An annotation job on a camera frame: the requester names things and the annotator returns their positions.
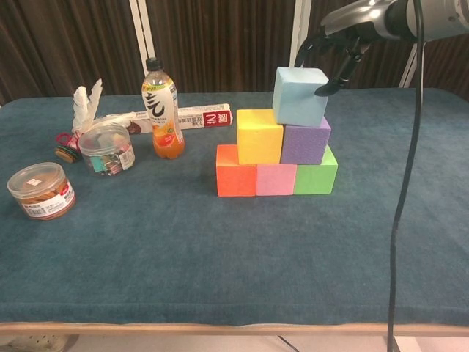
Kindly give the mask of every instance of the white pole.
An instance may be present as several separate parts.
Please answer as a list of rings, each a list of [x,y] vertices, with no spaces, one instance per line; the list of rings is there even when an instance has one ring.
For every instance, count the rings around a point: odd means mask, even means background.
[[[289,66],[295,65],[295,58],[303,41],[308,36],[309,14],[311,13],[311,0],[296,0],[295,14],[293,15],[292,44],[290,46]]]
[[[140,12],[139,6],[137,5],[137,0],[129,0],[130,11],[132,12],[133,27],[135,28],[135,33],[137,36],[137,43],[139,44],[140,59],[141,59],[141,69],[144,71],[144,76],[147,75],[145,61],[148,58],[147,46],[145,45],[144,32],[141,27]]]
[[[410,51],[409,59],[405,65],[404,72],[399,83],[399,88],[408,88],[417,68],[417,44],[414,44]]]
[[[147,2],[146,0],[138,0],[138,1],[139,1],[139,9],[140,9],[141,27],[144,30],[144,38],[145,38],[145,43],[147,44],[148,57],[153,57],[155,56],[155,48],[153,47],[152,29],[149,26]]]

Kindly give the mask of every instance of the wooden table edge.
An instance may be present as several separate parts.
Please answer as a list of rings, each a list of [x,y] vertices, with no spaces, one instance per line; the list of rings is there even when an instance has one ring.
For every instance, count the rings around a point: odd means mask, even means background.
[[[198,335],[386,335],[384,323],[343,325],[259,324],[212,326],[202,324],[101,324],[101,323],[0,323],[0,334],[198,334]],[[469,337],[469,326],[405,324],[395,326],[396,336]]]

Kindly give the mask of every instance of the stacked blocks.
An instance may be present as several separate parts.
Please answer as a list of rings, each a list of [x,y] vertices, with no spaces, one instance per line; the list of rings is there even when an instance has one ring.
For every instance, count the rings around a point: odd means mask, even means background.
[[[332,192],[339,166],[328,146],[328,99],[314,95],[327,82],[318,69],[279,67],[273,109],[237,111],[237,144],[217,148],[220,197]]]
[[[318,97],[314,92],[327,82],[328,77],[317,68],[279,67],[272,103],[276,122],[319,126],[328,98]]]
[[[284,128],[272,109],[238,110],[237,146],[240,164],[278,164]]]
[[[319,165],[330,136],[325,117],[319,127],[285,126],[282,164]]]
[[[239,165],[236,144],[220,144],[216,157],[217,189],[220,197],[256,195],[257,168]]]

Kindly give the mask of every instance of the orange juice bottle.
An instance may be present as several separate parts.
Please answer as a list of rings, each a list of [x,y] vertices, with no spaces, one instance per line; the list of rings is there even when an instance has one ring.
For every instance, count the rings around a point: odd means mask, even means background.
[[[153,147],[160,158],[175,159],[184,150],[184,137],[177,116],[177,90],[156,57],[147,59],[148,75],[141,96],[153,125]]]

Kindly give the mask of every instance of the plastic jar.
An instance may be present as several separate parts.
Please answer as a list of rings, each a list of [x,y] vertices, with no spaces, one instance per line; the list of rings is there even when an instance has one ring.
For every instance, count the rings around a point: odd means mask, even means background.
[[[41,163],[16,172],[8,190],[31,219],[51,220],[68,212],[75,204],[75,192],[63,168]]]
[[[98,175],[116,175],[135,161],[132,142],[121,125],[96,126],[78,140],[83,159]]]

